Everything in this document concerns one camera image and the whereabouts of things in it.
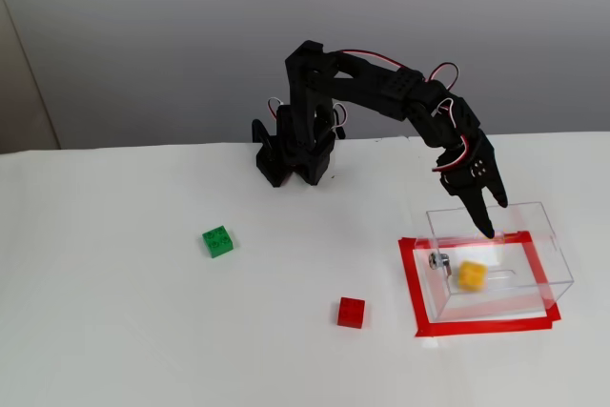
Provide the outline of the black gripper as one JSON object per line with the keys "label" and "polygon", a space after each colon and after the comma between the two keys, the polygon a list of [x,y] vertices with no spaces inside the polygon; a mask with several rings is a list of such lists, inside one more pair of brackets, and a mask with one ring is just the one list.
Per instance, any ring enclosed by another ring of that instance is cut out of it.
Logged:
{"label": "black gripper", "polygon": [[483,131],[474,137],[462,136],[437,159],[440,182],[451,196],[457,196],[476,228],[487,238],[495,230],[486,210],[483,190],[488,189],[502,208],[508,206],[495,151]]}

